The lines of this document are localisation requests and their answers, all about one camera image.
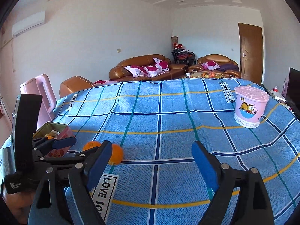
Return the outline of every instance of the wooden door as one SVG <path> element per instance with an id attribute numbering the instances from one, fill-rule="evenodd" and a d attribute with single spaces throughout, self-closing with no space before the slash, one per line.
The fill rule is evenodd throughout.
<path id="1" fill-rule="evenodd" d="M 261 84 L 263 78 L 263 32 L 254 25 L 238 24 L 241 42 L 241 78 Z"/>

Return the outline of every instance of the black screen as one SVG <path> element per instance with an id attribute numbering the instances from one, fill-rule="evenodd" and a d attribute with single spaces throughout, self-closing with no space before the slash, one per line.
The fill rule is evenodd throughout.
<path id="1" fill-rule="evenodd" d="M 289 69 L 289 84 L 286 96 L 300 109 L 300 71 L 293 68 Z"/>

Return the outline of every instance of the orange fruit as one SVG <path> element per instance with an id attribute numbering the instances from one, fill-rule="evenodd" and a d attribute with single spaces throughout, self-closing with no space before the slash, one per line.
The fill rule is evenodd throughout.
<path id="1" fill-rule="evenodd" d="M 112 156 L 110 157 L 109 165 L 118 165 L 123 160 L 123 149 L 117 144 L 112 144 Z"/>
<path id="2" fill-rule="evenodd" d="M 99 141 L 89 141 L 89 142 L 87 142 L 85 145 L 84 145 L 84 147 L 82 148 L 82 151 L 84 152 L 84 151 L 86 151 L 86 150 L 88 150 L 88 149 L 91 149 L 91 148 L 93 148 L 93 147 L 96 147 L 96 146 L 100 146 L 101 145 L 101 143 L 99 142 Z"/>

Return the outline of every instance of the garfield cartoon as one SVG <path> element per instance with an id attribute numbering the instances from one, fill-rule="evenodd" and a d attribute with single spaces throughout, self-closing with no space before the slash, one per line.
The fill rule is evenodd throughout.
<path id="1" fill-rule="evenodd" d="M 251 104 L 247 104 L 245 102 L 245 99 L 243 97 L 241 97 L 241 100 L 243 101 L 240 109 L 245 111 L 245 112 L 248 112 L 248 113 L 251 113 L 251 114 L 254 114 L 253 111 L 254 111 L 254 106 L 251 105 Z"/>

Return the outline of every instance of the sofa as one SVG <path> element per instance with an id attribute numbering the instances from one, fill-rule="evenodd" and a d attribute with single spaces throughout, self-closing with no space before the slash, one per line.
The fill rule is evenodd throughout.
<path id="1" fill-rule="evenodd" d="M 133 77 L 132 74 L 125 69 L 124 67 L 129 65 L 137 65 L 137 66 L 154 66 L 153 58 L 158 58 L 160 60 L 166 61 L 169 64 L 169 71 L 166 71 L 163 74 L 160 74 L 156 77 Z M 134 58 L 129 58 L 121 61 L 116 67 L 114 67 L 109 72 L 109 78 L 114 81 L 159 81 L 159 80 L 172 80 L 178 79 L 182 77 L 185 72 L 188 70 L 188 66 L 184 64 L 171 64 L 169 58 L 164 57 L 163 55 L 153 54 L 153 55 L 145 55 Z M 95 85 L 81 76 L 73 76 L 60 84 L 59 96 L 65 97 L 69 94 L 72 94 L 77 91 L 93 88 Z"/>
<path id="2" fill-rule="evenodd" d="M 158 58 L 160 60 L 166 61 L 168 63 L 169 71 L 166 71 L 163 74 L 160 74 L 155 77 L 146 77 L 146 76 L 139 76 L 133 77 L 132 74 L 125 69 L 125 67 L 130 65 L 136 66 L 155 66 L 153 58 Z M 171 64 L 169 58 L 164 57 L 163 55 L 153 54 L 153 55 L 145 55 L 145 56 L 138 56 L 134 58 L 129 58 L 121 61 L 109 72 L 109 78 L 111 80 L 116 81 L 160 81 L 160 80 L 173 80 L 182 77 L 185 74 L 185 71 L 188 69 L 188 66 L 185 64 Z"/>
<path id="3" fill-rule="evenodd" d="M 191 73 L 193 71 L 197 71 L 197 72 L 201 72 L 201 73 L 209 73 L 209 70 L 204 70 L 202 67 L 202 64 L 206 63 L 208 61 L 214 61 L 217 64 L 219 64 L 220 66 L 224 65 L 224 64 L 233 64 L 233 65 L 237 66 L 237 70 L 238 70 L 238 64 L 235 61 L 231 60 L 230 58 L 223 56 L 223 55 L 219 55 L 219 54 L 210 54 L 210 55 L 206 55 L 205 57 L 198 58 L 197 64 L 192 65 L 188 68 L 189 73 Z M 217 74 L 223 75 L 225 78 L 240 79 L 241 73 L 237 70 L 226 70 L 224 72 L 221 72 L 219 70 L 214 70 L 214 72 Z"/>

